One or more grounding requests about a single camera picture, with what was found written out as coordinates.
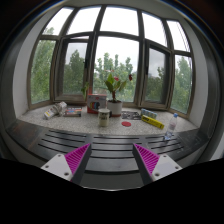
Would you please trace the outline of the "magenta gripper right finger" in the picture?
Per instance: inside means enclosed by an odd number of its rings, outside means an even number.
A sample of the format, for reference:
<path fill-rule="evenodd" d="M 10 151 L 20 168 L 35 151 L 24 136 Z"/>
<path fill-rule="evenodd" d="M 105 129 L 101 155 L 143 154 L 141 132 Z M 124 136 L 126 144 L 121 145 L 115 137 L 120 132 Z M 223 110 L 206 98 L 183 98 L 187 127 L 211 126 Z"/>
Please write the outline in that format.
<path fill-rule="evenodd" d="M 133 145 L 133 155 L 144 185 L 182 169 L 167 154 L 158 155 L 138 144 Z"/>

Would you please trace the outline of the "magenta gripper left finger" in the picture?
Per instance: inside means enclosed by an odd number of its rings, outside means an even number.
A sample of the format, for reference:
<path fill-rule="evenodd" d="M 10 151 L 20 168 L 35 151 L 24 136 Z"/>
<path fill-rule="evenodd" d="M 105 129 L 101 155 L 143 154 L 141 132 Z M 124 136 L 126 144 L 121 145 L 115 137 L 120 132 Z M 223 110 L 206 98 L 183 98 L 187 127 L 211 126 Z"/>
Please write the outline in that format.
<path fill-rule="evenodd" d="M 88 143 L 65 155 L 55 155 L 42 166 L 42 169 L 79 185 L 81 183 L 90 154 L 91 144 Z"/>

